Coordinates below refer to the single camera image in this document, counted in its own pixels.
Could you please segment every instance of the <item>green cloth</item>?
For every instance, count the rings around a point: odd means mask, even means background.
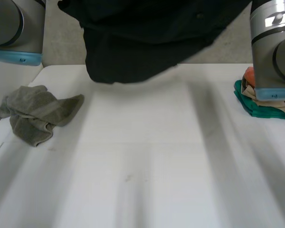
[[[241,102],[243,108],[253,117],[258,118],[278,118],[285,119],[285,113],[274,107],[258,106],[250,97],[241,92],[242,81],[238,80],[234,84],[234,94]]]

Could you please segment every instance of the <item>orange cloth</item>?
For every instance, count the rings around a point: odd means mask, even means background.
[[[244,74],[244,78],[252,85],[252,88],[256,87],[255,70],[253,67],[248,67]]]

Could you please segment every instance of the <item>fabric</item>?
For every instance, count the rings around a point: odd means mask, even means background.
[[[250,86],[243,86],[242,94],[251,98],[254,103],[256,103],[258,106],[264,106],[264,107],[274,107],[277,109],[280,109],[285,113],[285,101],[258,101],[256,98],[255,90]]]
[[[55,126],[65,126],[83,104],[84,96],[57,100],[45,86],[26,87],[5,97],[0,106],[0,119],[10,116],[16,136],[37,146],[53,136]]]
[[[84,28],[92,80],[145,81],[177,65],[215,38],[250,0],[62,0]]]
[[[244,74],[244,78],[248,81],[253,89],[256,87],[255,70],[253,67],[248,67]]]
[[[243,108],[253,117],[285,119],[285,113],[277,108],[258,106],[250,97],[242,94],[242,80],[234,84],[234,94]]]

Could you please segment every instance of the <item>beige cloth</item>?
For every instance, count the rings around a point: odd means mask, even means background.
[[[247,85],[246,89],[242,87],[242,94],[250,97],[258,106],[274,107],[285,113],[285,101],[258,101],[255,90],[250,85]]]

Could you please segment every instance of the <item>gray floor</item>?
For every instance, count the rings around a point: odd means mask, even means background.
[[[83,32],[74,18],[63,13],[58,0],[47,0],[43,65],[85,64]],[[252,63],[250,5],[224,31],[214,45],[187,63]]]

